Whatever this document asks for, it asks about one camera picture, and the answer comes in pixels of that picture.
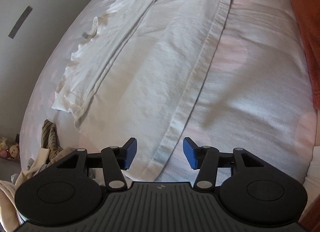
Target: circular black pad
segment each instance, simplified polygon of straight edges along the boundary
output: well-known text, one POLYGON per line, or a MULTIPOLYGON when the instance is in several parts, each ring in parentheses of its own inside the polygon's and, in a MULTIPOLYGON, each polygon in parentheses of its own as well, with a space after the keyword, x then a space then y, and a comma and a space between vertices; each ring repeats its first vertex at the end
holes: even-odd
POLYGON ((247 191, 250 196, 262 201, 274 201, 284 194, 283 187, 270 180, 254 181, 247 186, 247 191))
POLYGON ((62 203, 72 198, 75 188, 65 182, 50 182, 41 186, 38 197, 46 203, 62 203))
POLYGON ((57 226, 91 214, 101 202, 100 186, 73 169, 39 173, 16 192, 19 212, 32 223, 57 226))
POLYGON ((225 180, 220 201, 235 217, 256 225, 298 221, 307 193, 290 176, 269 168, 247 168, 225 180))

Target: stuffed toy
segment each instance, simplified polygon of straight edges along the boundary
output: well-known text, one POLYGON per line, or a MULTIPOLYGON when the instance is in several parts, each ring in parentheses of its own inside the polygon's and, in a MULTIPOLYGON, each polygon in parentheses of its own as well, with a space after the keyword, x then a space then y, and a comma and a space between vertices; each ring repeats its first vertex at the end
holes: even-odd
POLYGON ((20 159, 19 144, 7 139, 0 138, 0 157, 6 159, 20 159))
POLYGON ((12 145, 9 149, 9 152, 13 159, 20 159, 18 144, 12 145))

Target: white wall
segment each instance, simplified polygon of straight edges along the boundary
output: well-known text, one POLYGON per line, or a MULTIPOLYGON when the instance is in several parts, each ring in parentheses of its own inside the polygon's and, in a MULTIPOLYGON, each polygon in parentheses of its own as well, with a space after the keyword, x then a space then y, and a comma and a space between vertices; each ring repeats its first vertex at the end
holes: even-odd
POLYGON ((90 0, 0 0, 0 135, 20 132, 33 87, 68 27, 90 0), (27 6, 18 33, 8 37, 27 6))

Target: logo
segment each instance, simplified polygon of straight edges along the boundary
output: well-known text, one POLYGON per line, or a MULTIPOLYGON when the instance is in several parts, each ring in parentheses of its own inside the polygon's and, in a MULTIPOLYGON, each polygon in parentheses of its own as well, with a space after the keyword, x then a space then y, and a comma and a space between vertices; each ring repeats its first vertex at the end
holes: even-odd
POLYGON ((157 186, 157 188, 158 188, 158 189, 164 189, 164 188, 165 188, 165 185, 160 184, 160 185, 157 186))

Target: clothing tag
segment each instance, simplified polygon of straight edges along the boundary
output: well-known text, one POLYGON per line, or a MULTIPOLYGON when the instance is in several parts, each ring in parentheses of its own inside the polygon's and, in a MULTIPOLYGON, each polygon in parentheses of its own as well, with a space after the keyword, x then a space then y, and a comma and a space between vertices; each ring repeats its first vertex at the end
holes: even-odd
POLYGON ((92 35, 88 34, 87 32, 83 32, 81 37, 83 37, 84 39, 91 39, 92 35))

